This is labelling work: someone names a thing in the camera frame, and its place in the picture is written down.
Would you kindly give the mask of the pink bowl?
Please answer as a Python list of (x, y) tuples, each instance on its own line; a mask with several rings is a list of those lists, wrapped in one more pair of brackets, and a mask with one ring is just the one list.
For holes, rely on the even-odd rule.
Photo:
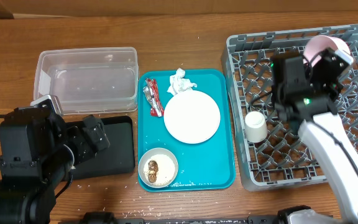
[(334, 52), (337, 49), (341, 49), (351, 54), (348, 45), (342, 39), (327, 35), (317, 35), (308, 41), (303, 55), (311, 63), (311, 66), (314, 67), (321, 59), (321, 56), (318, 56), (318, 54), (326, 48), (331, 48)]

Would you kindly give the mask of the cream paper cup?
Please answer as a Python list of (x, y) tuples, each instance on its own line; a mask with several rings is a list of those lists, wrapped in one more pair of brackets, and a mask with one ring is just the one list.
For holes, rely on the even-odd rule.
[(245, 116), (245, 134), (249, 142), (257, 143), (267, 137), (265, 116), (258, 111), (251, 111)]

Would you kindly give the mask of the large white plate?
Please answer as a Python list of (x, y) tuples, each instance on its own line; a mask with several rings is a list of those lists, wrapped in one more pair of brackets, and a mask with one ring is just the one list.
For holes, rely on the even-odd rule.
[(163, 116), (169, 134), (186, 144), (199, 144), (214, 136), (221, 122), (218, 104), (202, 91), (188, 90), (173, 96)]

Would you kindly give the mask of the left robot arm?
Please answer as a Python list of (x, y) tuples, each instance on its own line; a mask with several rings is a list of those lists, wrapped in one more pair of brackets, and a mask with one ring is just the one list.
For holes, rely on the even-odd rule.
[(63, 180), (110, 146), (93, 115), (67, 126), (50, 108), (16, 108), (0, 124), (0, 223), (49, 223)]

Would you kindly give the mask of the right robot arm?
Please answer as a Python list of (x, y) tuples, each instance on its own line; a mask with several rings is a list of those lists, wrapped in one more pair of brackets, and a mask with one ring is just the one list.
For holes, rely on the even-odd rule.
[(337, 198), (344, 223), (358, 223), (358, 154), (335, 105), (339, 77), (354, 58), (330, 47), (311, 59), (298, 52), (274, 55), (272, 104), (282, 121), (297, 125), (302, 143), (313, 153)]

